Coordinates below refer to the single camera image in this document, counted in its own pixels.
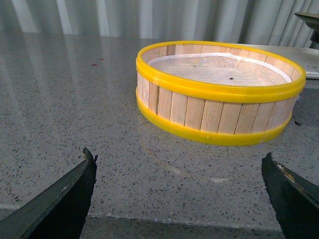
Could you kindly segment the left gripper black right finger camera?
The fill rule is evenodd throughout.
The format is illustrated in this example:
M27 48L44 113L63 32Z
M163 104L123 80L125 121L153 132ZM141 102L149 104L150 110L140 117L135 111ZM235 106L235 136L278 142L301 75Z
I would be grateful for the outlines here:
M319 237L319 187L276 162L262 159L262 177L276 219L287 239Z

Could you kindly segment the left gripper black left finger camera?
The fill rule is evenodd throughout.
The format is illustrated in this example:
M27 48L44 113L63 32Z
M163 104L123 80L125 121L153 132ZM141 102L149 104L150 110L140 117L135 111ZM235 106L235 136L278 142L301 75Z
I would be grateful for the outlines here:
M2 239L78 239L91 205L97 156L84 161L0 222Z

